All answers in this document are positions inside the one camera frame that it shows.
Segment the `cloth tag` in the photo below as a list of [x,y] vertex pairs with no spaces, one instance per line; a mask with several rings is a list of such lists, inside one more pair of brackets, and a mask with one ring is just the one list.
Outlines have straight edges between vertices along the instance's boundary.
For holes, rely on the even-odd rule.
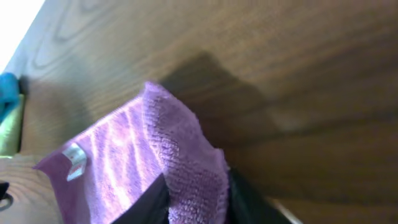
[[83,175],[86,168],[87,157],[86,153],[75,143],[62,152],[71,162],[72,167],[70,168],[67,181],[78,178]]

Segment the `dark object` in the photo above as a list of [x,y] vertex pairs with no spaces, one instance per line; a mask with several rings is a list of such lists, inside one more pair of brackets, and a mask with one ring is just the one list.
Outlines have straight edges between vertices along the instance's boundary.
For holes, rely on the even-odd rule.
[[4,211],[5,209],[9,208],[13,203],[13,198],[11,195],[7,194],[8,187],[10,186],[9,183],[0,180],[0,201],[5,200],[7,204],[3,207],[0,207],[0,212]]
[[[291,224],[291,222],[262,196],[235,170],[229,176],[229,224]],[[163,175],[144,192],[139,200],[113,224],[169,223],[169,190]]]

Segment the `folded cloth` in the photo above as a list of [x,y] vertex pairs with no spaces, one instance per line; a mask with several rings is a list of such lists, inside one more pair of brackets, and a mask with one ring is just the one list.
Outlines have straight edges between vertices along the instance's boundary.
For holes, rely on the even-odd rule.
[[3,73],[0,75],[0,123],[18,104],[18,79],[11,73]]
[[24,95],[19,95],[20,103],[0,124],[0,158],[12,157],[19,150],[24,98]]
[[[71,155],[70,149],[83,152]],[[75,163],[74,156],[86,162]],[[34,169],[49,177],[66,224],[115,221],[161,173],[170,223],[225,220],[228,167],[222,151],[206,140],[185,105],[153,83]]]

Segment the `blue object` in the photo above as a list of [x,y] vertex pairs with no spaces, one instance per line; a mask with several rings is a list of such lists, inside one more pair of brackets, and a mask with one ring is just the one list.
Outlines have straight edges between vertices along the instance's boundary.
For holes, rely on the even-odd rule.
[[3,73],[0,75],[0,123],[18,104],[18,79],[12,73]]

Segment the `purple fabric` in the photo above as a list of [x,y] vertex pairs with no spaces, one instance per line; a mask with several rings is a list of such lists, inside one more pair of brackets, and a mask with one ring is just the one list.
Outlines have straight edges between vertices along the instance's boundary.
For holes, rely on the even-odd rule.
[[[62,154],[78,144],[85,173],[67,182]],[[171,223],[223,223],[228,176],[223,153],[202,134],[196,116],[161,86],[146,83],[133,100],[40,161],[66,224],[111,223],[163,172]]]

